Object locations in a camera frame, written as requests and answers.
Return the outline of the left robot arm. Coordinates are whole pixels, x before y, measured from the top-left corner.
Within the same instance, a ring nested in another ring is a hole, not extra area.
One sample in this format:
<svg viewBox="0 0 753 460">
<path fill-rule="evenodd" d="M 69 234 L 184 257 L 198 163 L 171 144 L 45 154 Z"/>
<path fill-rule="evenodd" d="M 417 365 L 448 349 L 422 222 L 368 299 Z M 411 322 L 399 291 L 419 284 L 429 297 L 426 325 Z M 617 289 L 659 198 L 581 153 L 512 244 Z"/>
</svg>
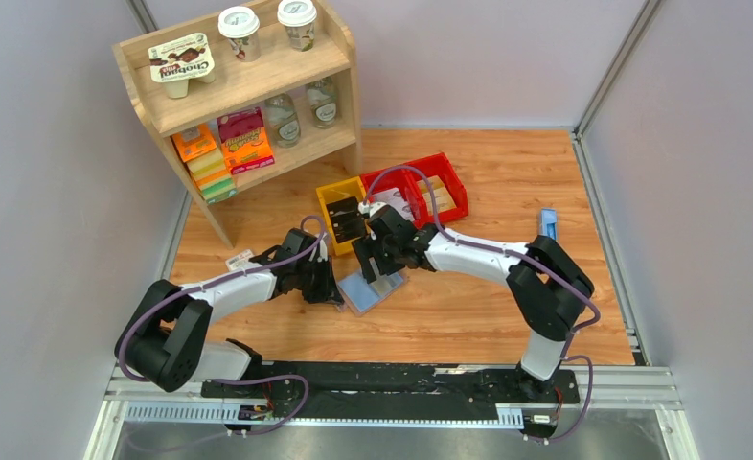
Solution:
<svg viewBox="0 0 753 460">
<path fill-rule="evenodd" d="M 233 271 L 185 285 L 152 283 L 115 344 L 121 371 L 172 392 L 197 374 L 208 329 L 219 319 L 292 291 L 308 304 L 343 305 L 326 239 L 292 228 L 281 244 Z"/>
</svg>

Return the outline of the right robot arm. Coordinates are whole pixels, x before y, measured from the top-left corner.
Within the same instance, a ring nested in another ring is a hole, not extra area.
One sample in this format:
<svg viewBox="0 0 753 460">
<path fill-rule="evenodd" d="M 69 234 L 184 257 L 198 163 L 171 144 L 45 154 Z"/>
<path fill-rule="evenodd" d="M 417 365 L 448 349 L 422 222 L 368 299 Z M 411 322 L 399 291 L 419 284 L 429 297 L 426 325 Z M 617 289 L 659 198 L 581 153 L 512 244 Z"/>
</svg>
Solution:
<svg viewBox="0 0 753 460">
<path fill-rule="evenodd" d="M 537 402 L 554 390 L 554 374 L 595 291 L 557 241 L 539 235 L 528 243 L 500 242 L 436 223 L 417 227 L 385 203 L 361 203 L 358 211 L 369 232 L 353 248 L 367 282 L 408 268 L 460 273 L 506 286 L 530 329 L 518 363 L 518 391 Z"/>
</svg>

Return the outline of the beige leather card holder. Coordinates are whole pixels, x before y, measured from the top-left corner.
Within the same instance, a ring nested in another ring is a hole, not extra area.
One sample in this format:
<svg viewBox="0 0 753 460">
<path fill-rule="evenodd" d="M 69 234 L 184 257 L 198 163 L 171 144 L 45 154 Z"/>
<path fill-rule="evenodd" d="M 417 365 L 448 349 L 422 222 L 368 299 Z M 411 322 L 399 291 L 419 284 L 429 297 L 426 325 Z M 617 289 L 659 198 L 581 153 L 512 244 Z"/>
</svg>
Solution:
<svg viewBox="0 0 753 460">
<path fill-rule="evenodd" d="M 407 283 L 407 277 L 403 272 L 397 273 L 405 279 L 404 283 L 399 287 L 401 288 Z M 363 278 L 360 269 L 338 281 L 337 286 L 342 294 L 344 307 L 355 316 L 362 316 L 368 313 L 399 289 L 397 288 L 385 298 L 378 298 L 371 289 L 370 284 Z"/>
</svg>

